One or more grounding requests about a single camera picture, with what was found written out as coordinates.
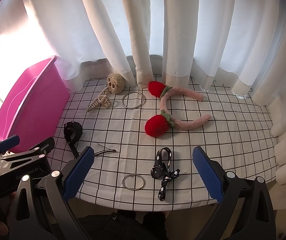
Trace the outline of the black dotted bow clip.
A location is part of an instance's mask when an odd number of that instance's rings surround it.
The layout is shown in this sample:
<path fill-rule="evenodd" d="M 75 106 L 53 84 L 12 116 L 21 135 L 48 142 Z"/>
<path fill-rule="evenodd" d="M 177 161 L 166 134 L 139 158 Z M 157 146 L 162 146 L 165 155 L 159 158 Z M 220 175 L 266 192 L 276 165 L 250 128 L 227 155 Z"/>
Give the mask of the black dotted bow clip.
<path fill-rule="evenodd" d="M 168 147 L 164 147 L 158 150 L 155 155 L 154 166 L 150 171 L 150 175 L 153 179 L 160 179 L 161 187 L 157 195 L 159 201 L 163 202 L 166 199 L 167 185 L 174 179 L 180 176 L 180 170 L 170 171 L 170 162 L 172 158 L 172 151 Z"/>

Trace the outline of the silver bangle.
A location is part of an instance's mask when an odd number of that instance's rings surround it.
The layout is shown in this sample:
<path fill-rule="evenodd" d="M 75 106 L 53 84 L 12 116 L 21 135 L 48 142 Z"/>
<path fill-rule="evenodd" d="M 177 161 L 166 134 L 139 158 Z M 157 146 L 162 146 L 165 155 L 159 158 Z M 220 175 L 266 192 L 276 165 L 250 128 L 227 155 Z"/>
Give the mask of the silver bangle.
<path fill-rule="evenodd" d="M 122 186 L 131 191 L 142 190 L 146 185 L 143 176 L 135 173 L 127 174 L 122 179 Z"/>
<path fill-rule="evenodd" d="M 141 92 L 131 91 L 122 97 L 121 103 L 125 109 L 138 109 L 142 107 L 144 101 L 145 96 Z"/>

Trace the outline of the white grid tablecloth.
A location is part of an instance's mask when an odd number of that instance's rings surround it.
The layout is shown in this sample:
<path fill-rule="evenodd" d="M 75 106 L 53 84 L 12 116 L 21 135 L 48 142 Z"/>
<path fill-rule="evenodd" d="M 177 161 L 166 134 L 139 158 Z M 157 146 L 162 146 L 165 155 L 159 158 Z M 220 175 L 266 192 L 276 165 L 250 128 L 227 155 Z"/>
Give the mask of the white grid tablecloth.
<path fill-rule="evenodd" d="M 274 146 L 278 140 L 271 134 L 272 121 L 265 106 L 256 105 L 249 95 L 236 96 L 231 89 L 213 82 L 208 90 L 202 90 L 193 79 L 188 88 L 201 92 L 204 100 L 197 102 L 186 96 L 173 96 L 167 102 L 171 114 L 183 121 L 191 121 L 209 114 L 210 121 L 190 131 L 170 129 L 160 137 L 146 135 L 144 126 L 149 118 L 159 113 L 159 99 L 148 90 L 126 88 L 121 94 L 110 97 L 108 109 L 98 108 L 87 112 L 87 106 L 106 87 L 105 79 L 91 79 L 78 92 L 71 92 L 57 124 L 55 149 L 48 155 L 53 170 L 61 170 L 73 159 L 67 145 L 63 127 L 69 121 L 79 122 L 83 134 L 76 148 L 82 151 L 90 146 L 95 152 L 103 148 L 97 143 L 115 149 L 95 157 L 78 198 L 87 202 L 134 211 L 167 211 L 188 209 L 212 202 L 192 161 L 196 146 L 202 147 L 208 157 L 217 161 L 223 169 L 234 172 L 240 178 L 254 179 L 261 176 L 266 182 L 276 177 Z M 145 101 L 141 108 L 125 109 L 122 97 L 131 91 L 141 92 Z M 180 176 L 167 185 L 166 199 L 157 195 L 160 179 L 153 179 L 150 171 L 159 149 L 172 151 L 170 171 L 180 170 Z M 122 186 L 127 174 L 143 176 L 146 185 L 142 190 L 131 191 Z"/>

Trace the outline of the pearl hair claw clip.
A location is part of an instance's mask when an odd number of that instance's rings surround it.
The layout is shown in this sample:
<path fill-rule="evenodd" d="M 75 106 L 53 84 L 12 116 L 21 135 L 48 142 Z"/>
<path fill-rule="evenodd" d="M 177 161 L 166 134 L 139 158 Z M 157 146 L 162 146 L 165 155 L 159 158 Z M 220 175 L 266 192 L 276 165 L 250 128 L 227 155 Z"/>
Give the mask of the pearl hair claw clip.
<path fill-rule="evenodd" d="M 87 107 L 87 112 L 91 112 L 99 107 L 103 107 L 105 109 L 109 108 L 111 105 L 109 99 L 109 89 L 106 87 L 104 90 L 100 92 L 100 94 L 93 100 L 93 102 L 89 103 Z"/>

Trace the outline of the pink plastic bin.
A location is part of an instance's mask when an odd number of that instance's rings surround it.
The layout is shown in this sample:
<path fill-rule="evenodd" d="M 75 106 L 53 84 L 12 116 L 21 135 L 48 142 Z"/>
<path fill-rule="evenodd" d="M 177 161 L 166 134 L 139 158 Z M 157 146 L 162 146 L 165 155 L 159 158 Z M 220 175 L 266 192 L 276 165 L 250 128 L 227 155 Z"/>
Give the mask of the pink plastic bin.
<path fill-rule="evenodd" d="M 58 57 L 27 68 L 0 107 L 0 141 L 17 135 L 11 148 L 24 152 L 54 135 L 70 93 L 56 67 Z"/>

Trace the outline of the black thin hair pin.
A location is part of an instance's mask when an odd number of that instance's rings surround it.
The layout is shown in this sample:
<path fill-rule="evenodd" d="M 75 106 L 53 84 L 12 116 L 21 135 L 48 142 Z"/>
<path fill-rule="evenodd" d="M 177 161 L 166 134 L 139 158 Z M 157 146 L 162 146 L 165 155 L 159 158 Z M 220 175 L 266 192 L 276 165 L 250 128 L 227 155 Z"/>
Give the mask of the black thin hair pin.
<path fill-rule="evenodd" d="M 99 143 L 97 143 L 97 144 L 99 146 L 101 146 L 103 149 L 98 151 L 98 152 L 96 152 L 95 156 L 99 156 L 99 155 L 102 155 L 102 154 L 105 154 L 105 153 L 115 153 L 115 152 L 117 152 L 117 150 L 115 150 L 115 149 L 108 148 L 108 147 L 106 147 L 104 145 L 101 145 Z"/>

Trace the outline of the pink strawberry plush headband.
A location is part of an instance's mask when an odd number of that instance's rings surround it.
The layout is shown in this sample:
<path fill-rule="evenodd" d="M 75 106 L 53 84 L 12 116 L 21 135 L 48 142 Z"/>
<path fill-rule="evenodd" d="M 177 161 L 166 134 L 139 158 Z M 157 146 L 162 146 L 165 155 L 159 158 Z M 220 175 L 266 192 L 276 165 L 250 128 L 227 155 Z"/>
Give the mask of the pink strawberry plush headband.
<path fill-rule="evenodd" d="M 193 121 L 182 121 L 172 117 L 167 109 L 167 100 L 175 95 L 184 95 L 196 101 L 204 100 L 204 97 L 199 92 L 182 87 L 169 87 L 159 81 L 151 81 L 148 84 L 148 91 L 151 95 L 160 99 L 160 113 L 152 116 L 144 126 L 146 135 L 150 137 L 159 137 L 170 128 L 176 128 L 180 131 L 196 129 L 204 125 L 211 118 L 209 114 L 206 114 Z"/>

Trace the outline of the white curtain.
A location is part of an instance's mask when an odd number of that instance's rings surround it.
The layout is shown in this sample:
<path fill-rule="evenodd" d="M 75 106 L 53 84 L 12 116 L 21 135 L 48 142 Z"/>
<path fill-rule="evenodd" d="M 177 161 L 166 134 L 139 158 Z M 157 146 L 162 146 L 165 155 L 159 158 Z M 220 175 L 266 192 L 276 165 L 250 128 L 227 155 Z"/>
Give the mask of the white curtain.
<path fill-rule="evenodd" d="M 56 54 L 67 87 L 117 72 L 145 87 L 212 81 L 268 106 L 278 170 L 270 190 L 286 209 L 286 0 L 0 0 L 0 99 L 26 67 Z"/>

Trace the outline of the beige plush sloth head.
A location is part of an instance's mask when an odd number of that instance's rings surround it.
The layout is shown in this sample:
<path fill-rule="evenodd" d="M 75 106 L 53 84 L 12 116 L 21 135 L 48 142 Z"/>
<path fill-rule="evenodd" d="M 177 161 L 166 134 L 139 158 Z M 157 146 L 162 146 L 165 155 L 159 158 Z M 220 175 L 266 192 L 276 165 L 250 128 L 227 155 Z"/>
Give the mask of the beige plush sloth head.
<path fill-rule="evenodd" d="M 125 80 L 118 73 L 109 74 L 107 77 L 107 88 L 113 94 L 120 94 L 125 86 Z"/>

